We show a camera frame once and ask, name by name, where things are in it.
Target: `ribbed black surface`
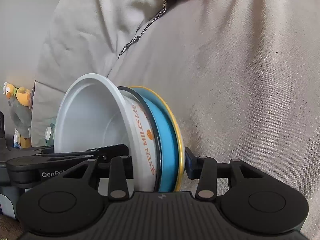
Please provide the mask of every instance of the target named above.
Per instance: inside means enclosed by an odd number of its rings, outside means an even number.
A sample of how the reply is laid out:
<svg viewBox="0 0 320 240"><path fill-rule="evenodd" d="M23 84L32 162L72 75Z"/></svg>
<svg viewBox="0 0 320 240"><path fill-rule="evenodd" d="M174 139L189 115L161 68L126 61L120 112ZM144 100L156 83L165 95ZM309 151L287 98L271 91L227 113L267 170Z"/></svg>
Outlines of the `ribbed black surface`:
<svg viewBox="0 0 320 240"><path fill-rule="evenodd" d="M49 239L49 237L27 233L21 239ZM240 231L228 224L213 204L194 200L189 192L135 193L129 201L110 205L101 220L91 228L73 236L56 239L306 240L299 232L263 237Z"/></svg>

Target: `brown carpet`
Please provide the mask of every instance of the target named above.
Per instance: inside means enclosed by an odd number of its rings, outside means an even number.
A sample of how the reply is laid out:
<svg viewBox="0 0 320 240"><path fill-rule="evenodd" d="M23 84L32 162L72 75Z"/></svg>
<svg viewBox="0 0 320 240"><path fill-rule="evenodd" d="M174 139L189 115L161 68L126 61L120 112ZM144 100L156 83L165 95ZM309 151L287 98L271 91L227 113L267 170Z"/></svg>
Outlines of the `brown carpet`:
<svg viewBox="0 0 320 240"><path fill-rule="evenodd" d="M0 215L0 240L16 240L23 233L23 229L16 220Z"/></svg>

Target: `wall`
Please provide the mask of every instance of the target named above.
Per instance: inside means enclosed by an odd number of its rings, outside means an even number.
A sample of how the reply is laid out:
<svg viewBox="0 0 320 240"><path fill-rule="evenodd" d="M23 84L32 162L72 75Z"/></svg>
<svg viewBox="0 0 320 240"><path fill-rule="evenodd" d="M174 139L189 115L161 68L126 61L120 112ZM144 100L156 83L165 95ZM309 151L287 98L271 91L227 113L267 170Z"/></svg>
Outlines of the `wall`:
<svg viewBox="0 0 320 240"><path fill-rule="evenodd" d="M7 138L12 138L14 126L2 87L9 82L32 89L41 46L58 2L0 0L0 111Z"/></svg>

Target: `stacked bowls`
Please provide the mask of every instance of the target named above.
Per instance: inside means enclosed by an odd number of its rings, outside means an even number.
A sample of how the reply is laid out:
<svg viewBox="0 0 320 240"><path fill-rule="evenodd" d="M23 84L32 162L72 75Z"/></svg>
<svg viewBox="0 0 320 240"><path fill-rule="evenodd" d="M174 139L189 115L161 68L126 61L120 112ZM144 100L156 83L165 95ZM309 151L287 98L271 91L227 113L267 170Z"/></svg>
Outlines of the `stacked bowls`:
<svg viewBox="0 0 320 240"><path fill-rule="evenodd" d="M86 74L65 94L56 120L54 152L125 144L136 191L178 191L185 165L181 132L166 102L145 87L116 87Z"/></svg>

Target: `orange shell logo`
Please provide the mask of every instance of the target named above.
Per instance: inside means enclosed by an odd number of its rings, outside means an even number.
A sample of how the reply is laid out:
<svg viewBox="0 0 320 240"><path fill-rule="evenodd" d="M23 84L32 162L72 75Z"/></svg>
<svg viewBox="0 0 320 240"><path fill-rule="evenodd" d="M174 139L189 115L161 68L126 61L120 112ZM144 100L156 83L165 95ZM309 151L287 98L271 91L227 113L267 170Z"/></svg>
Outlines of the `orange shell logo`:
<svg viewBox="0 0 320 240"><path fill-rule="evenodd" d="M150 140L153 140L152 132L149 129L147 130L147 136Z"/></svg>

